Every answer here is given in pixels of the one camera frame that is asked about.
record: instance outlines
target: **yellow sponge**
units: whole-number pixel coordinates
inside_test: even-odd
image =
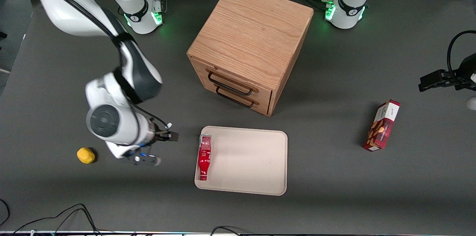
[[[96,161],[96,155],[88,148],[80,148],[76,155],[82,163],[93,163]]]

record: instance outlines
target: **red bottle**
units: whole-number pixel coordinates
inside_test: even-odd
[[[211,136],[209,134],[201,134],[199,147],[200,180],[207,180],[208,168],[210,167],[210,155]]]

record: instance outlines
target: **black metal handle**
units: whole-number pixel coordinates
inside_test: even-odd
[[[219,87],[219,86],[216,87],[216,91],[215,91],[217,95],[222,96],[222,97],[225,97],[226,99],[228,99],[228,100],[230,100],[230,101],[233,101],[233,102],[235,102],[236,104],[240,104],[240,105],[242,105],[242,106],[245,107],[245,108],[251,108],[251,107],[255,104],[254,101],[250,101],[251,104],[250,104],[250,105],[246,105],[246,104],[244,104],[244,103],[241,103],[240,101],[234,100],[233,98],[231,98],[231,97],[229,97],[229,96],[226,96],[226,95],[224,95],[224,94],[218,92],[218,90],[220,90],[220,87]]]
[[[209,80],[210,80],[210,82],[213,82],[214,84],[216,84],[216,85],[218,85],[218,86],[220,86],[220,87],[222,87],[222,88],[228,89],[228,90],[230,90],[230,91],[239,93],[240,95],[244,95],[244,96],[251,95],[251,92],[253,92],[253,89],[252,89],[252,88],[250,88],[250,91],[249,91],[249,92],[245,93],[245,92],[242,92],[242,91],[240,91],[240,90],[237,90],[237,89],[235,89],[235,88],[233,88],[233,87],[231,87],[231,86],[228,86],[228,85],[226,85],[226,84],[223,84],[223,83],[221,83],[221,82],[218,82],[218,81],[216,81],[216,80],[213,80],[213,79],[211,78],[211,75],[212,75],[212,74],[213,74],[213,71],[210,71],[210,72],[209,72]]]

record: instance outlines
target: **wood grain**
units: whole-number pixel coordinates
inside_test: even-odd
[[[219,0],[187,53],[276,90],[312,15],[289,0]]]
[[[314,10],[289,0],[219,0],[187,51],[204,87],[213,79],[231,90],[229,97],[271,116],[301,50]]]

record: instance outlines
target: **gray table surface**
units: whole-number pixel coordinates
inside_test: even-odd
[[[206,91],[185,55],[217,1],[169,0],[164,26],[133,34],[164,81],[143,107],[180,133],[178,143],[154,146],[156,168],[119,163],[85,125],[84,87],[117,65],[112,43],[63,33],[34,3],[0,99],[0,196],[12,208],[2,229],[82,202],[97,227],[112,230],[475,234],[476,112],[464,105],[474,93],[418,91],[419,77],[445,68],[452,37],[476,29],[471,0],[369,0],[347,31],[316,12],[271,118]],[[462,37],[454,66],[474,51],[475,38]],[[369,153],[362,143],[388,99],[401,102],[394,129],[386,149]],[[287,192],[197,189],[197,135],[207,125],[284,131]],[[81,147],[96,148],[99,161],[80,163]],[[64,229],[90,228],[78,215]]]

